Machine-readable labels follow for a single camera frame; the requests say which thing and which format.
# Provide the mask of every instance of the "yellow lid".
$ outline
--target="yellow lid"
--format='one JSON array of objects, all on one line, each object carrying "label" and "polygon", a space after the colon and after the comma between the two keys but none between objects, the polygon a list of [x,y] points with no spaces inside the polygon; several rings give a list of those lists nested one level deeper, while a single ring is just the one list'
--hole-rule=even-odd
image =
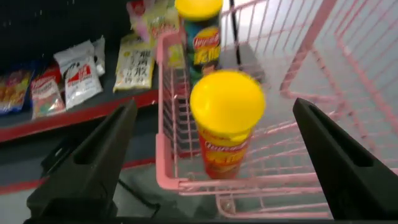
[{"label": "yellow lid", "polygon": [[266,99],[257,81],[244,72],[219,70],[194,87],[190,104],[195,121],[211,132],[244,134],[261,119]]},{"label": "yellow lid", "polygon": [[189,21],[215,17],[223,7],[223,0],[175,0],[178,13]]}]

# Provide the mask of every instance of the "lays stax can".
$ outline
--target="lays stax can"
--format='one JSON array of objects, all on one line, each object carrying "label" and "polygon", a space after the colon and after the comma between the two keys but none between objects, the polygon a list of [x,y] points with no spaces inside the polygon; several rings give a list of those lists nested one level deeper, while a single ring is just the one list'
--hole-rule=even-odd
[{"label": "lays stax can", "polygon": [[182,18],[191,85],[218,69],[222,0],[176,0]]},{"label": "lays stax can", "polygon": [[246,73],[218,70],[193,87],[190,107],[206,173],[212,179],[235,177],[266,108],[260,84]]},{"label": "lays stax can", "polygon": [[240,141],[211,133],[197,125],[205,171],[212,179],[231,179],[239,172],[251,134]]}]

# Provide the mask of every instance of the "store shelf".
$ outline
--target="store shelf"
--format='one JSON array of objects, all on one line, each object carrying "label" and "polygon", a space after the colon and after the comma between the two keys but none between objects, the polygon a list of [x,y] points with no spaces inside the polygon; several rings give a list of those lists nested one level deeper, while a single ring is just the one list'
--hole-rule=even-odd
[{"label": "store shelf", "polygon": [[149,106],[158,100],[158,76],[154,70],[151,90],[128,90],[112,92],[115,82],[114,71],[118,59],[118,49],[106,52],[106,73],[100,78],[103,92],[71,110],[37,120],[32,119],[32,110],[0,117],[0,142],[20,138],[30,134],[81,123],[110,114],[120,104],[134,98],[137,106]]},{"label": "store shelf", "polygon": [[50,60],[85,40],[106,39],[104,91],[66,113],[31,121],[31,109],[0,116],[0,142],[106,116],[134,98],[138,107],[157,103],[157,69],[151,90],[113,93],[121,37],[131,33],[126,0],[5,1],[0,7],[0,73],[12,64]]}]

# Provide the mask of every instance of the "pink wire basket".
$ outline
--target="pink wire basket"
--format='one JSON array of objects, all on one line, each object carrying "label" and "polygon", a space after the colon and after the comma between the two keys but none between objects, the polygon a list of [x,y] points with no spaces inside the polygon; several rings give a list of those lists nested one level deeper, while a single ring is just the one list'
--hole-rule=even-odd
[{"label": "pink wire basket", "polygon": [[[331,217],[293,117],[297,97],[315,103],[398,173],[397,20],[398,1],[388,0],[257,0],[223,12],[222,66],[256,77],[267,95],[265,115],[231,180],[205,174],[189,74],[167,65],[168,47],[182,40],[164,34],[157,49],[159,185],[181,195],[216,195],[220,213],[230,218]],[[241,65],[228,56],[237,46]]]}]

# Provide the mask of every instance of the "blue snack bag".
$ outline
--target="blue snack bag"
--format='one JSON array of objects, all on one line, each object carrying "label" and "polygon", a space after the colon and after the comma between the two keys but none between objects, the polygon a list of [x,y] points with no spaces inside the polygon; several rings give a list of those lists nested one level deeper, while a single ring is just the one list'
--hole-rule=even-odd
[{"label": "blue snack bag", "polygon": [[21,63],[0,75],[0,115],[18,112],[31,106],[29,85],[40,70],[39,62]]}]

